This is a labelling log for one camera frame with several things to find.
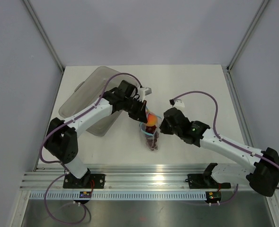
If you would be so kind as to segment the clear zip top bag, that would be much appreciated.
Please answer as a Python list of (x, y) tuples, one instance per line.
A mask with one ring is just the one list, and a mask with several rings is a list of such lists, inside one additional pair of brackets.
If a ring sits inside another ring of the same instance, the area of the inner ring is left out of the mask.
[(155, 152), (159, 148), (159, 127), (162, 122), (162, 118), (148, 108), (146, 108), (145, 113), (148, 123), (139, 123), (141, 140), (150, 151)]

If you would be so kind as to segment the red grape bunch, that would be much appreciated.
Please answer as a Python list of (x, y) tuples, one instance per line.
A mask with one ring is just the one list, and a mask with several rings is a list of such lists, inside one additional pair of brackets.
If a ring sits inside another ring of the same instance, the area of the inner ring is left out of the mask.
[(145, 127), (144, 131), (144, 136), (145, 136), (145, 142), (148, 148), (151, 151), (156, 151), (158, 149), (158, 138), (159, 138), (159, 133), (157, 131), (157, 127)]

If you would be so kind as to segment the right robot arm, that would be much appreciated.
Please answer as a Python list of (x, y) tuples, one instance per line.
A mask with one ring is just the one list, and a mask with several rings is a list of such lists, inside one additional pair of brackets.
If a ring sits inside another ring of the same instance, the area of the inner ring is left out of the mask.
[(176, 135), (187, 144), (214, 151), (236, 163), (210, 163), (201, 174), (188, 174), (191, 189), (229, 189), (232, 184), (248, 185), (260, 195), (271, 197), (279, 184), (279, 155), (276, 150), (261, 150), (218, 138), (213, 128), (190, 121), (173, 107), (164, 112), (163, 134)]

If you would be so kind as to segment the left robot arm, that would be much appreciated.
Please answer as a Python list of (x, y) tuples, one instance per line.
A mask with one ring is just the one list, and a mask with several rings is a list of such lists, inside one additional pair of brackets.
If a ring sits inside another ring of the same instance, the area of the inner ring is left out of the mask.
[(78, 138), (98, 121), (125, 111), (138, 122), (147, 123), (145, 97), (151, 94), (149, 87), (137, 88), (123, 80), (118, 87), (104, 90), (99, 98), (85, 109), (64, 120), (54, 118), (49, 124), (43, 146), (65, 168), (64, 188), (92, 188), (104, 175), (94, 175), (78, 155)]

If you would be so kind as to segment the orange peach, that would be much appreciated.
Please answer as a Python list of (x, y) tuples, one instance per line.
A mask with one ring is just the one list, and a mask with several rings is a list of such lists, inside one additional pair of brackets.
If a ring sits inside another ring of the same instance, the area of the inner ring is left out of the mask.
[(158, 123), (158, 117), (152, 113), (149, 113), (147, 116), (147, 127), (153, 127)]

